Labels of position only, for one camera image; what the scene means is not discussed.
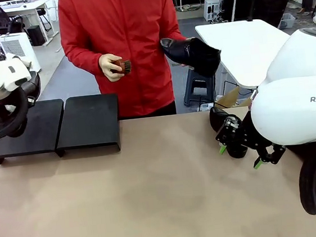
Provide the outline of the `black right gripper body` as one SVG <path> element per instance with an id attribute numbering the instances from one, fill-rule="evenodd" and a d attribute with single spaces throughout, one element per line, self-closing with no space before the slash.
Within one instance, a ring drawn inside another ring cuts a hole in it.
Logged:
<path id="1" fill-rule="evenodd" d="M 265 138 L 254 127 L 251 111 L 245 115 L 240 125 L 241 142 L 245 146 L 257 150 L 266 147 Z"/>

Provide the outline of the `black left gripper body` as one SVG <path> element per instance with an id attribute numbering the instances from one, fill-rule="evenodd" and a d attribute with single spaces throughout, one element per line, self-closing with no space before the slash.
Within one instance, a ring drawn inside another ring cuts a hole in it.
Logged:
<path id="1" fill-rule="evenodd" d="M 40 76 L 38 72 L 30 71 L 31 78 L 21 85 L 28 98 L 28 106 L 34 106 L 41 92 Z"/>

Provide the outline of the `person's right hand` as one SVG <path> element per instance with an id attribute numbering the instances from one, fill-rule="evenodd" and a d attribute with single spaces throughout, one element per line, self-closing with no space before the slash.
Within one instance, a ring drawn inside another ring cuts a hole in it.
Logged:
<path id="1" fill-rule="evenodd" d="M 113 64 L 113 62 L 118 60 L 121 60 L 120 56 L 115 56 L 114 54 L 109 53 L 101 55 L 99 58 L 98 64 L 110 82 L 117 82 L 120 78 L 125 76 L 124 73 L 121 73 L 123 71 L 122 68 Z"/>

